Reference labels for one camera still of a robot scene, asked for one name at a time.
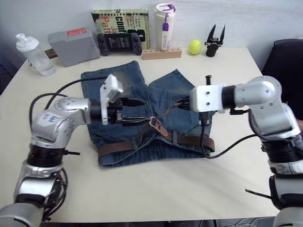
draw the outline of game controller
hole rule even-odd
[[[137,33],[98,34],[100,53],[108,56],[110,52],[142,53],[140,37]]]

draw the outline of jeans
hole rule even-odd
[[[122,114],[125,117],[158,116],[178,100],[189,96],[190,90],[194,88],[178,70],[146,85],[136,61],[108,69],[84,72],[81,78],[106,77],[109,74],[116,76],[123,84],[122,97],[137,98],[146,103],[136,107],[124,106]],[[83,81],[81,85],[84,97],[100,100],[99,89],[103,82],[102,80]],[[210,124],[205,127],[204,134],[209,136],[214,113],[207,114]],[[200,136],[198,113],[176,108],[159,120],[162,126],[174,135]],[[88,125],[89,136],[97,148],[126,140],[132,142],[133,150],[108,154],[99,160],[99,165],[118,167],[165,158],[204,157],[199,146],[178,144],[175,140],[171,142],[152,130],[144,134],[140,145],[136,144],[135,138],[141,134],[143,128],[144,125],[124,127],[120,124],[102,125],[102,122],[92,122]]]

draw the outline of white table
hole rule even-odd
[[[28,108],[32,99],[79,79],[82,72],[133,60],[139,62],[147,84],[176,68],[195,86],[205,84],[208,74],[212,74],[213,84],[226,85],[261,75],[247,48],[220,48],[213,58],[206,57],[205,50],[190,56],[183,48],[182,58],[148,61],[133,54],[111,54],[68,68],[56,58],[57,71],[49,77],[40,76],[24,63],[0,98],[0,207],[13,202],[21,164],[29,151]],[[64,94],[83,97],[80,83]],[[41,99],[34,113],[46,102]],[[217,151],[252,133],[246,115],[216,114],[213,122],[211,137]],[[68,195],[52,221],[194,220],[272,216],[278,212],[270,200],[244,192],[247,188],[269,194],[271,173],[258,138],[246,140],[214,160],[171,159],[100,168],[88,129],[80,126],[67,149],[81,152],[81,156],[63,159],[69,177]]]

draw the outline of book cover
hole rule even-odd
[[[147,9],[99,9],[92,11],[97,32],[104,34],[136,32],[142,49],[150,48]]]

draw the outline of belt buckle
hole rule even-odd
[[[167,130],[162,126],[161,122],[157,118],[151,117],[149,125],[161,136],[163,137],[168,136]]]

